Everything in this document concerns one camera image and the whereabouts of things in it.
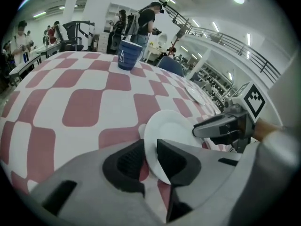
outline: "red and white tablecloth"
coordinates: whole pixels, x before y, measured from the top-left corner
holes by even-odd
[[[185,86],[206,101],[199,105]],[[0,162],[15,188],[29,193],[72,158],[143,137],[149,118],[175,110],[192,124],[214,115],[214,103],[193,82],[137,63],[131,71],[117,57],[64,52],[42,62],[18,85],[0,119]],[[211,140],[203,146],[226,150]],[[144,163],[146,202],[164,221],[170,186]]]

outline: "blue cup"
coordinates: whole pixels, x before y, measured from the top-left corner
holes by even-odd
[[[118,48],[118,67],[123,70],[131,70],[142,56],[142,46],[122,40]]]

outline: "backpack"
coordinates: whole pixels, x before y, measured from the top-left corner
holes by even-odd
[[[114,24],[114,26],[113,26],[114,35],[121,36],[122,31],[124,30],[125,26],[126,26],[126,23],[123,22],[121,20],[121,18],[119,17],[119,21],[117,21],[116,24]]]
[[[128,16],[128,25],[127,25],[127,30],[126,30],[126,35],[137,35],[138,31],[146,26],[148,23],[145,23],[142,26],[139,26],[138,19],[140,17],[140,13],[143,11],[136,12],[134,14],[131,14]]]

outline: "black t-shirt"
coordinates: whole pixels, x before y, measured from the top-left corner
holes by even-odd
[[[155,21],[155,12],[151,9],[146,9],[140,13],[138,18],[139,26],[145,25],[143,28],[139,29],[138,34],[140,35],[148,35],[148,22]]]

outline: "railing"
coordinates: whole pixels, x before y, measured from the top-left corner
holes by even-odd
[[[177,24],[180,27],[188,21],[188,19],[181,16],[177,11],[175,11],[168,5],[165,7],[165,10],[173,19],[173,23]],[[225,48],[228,48],[238,55],[245,57],[259,69],[260,73],[264,73],[273,83],[275,83],[281,75],[280,72],[260,53],[258,53],[247,44],[231,36],[228,36],[221,32],[216,32],[214,30],[195,27],[189,22],[186,25],[186,34],[209,39],[220,44],[221,46],[224,46]]]

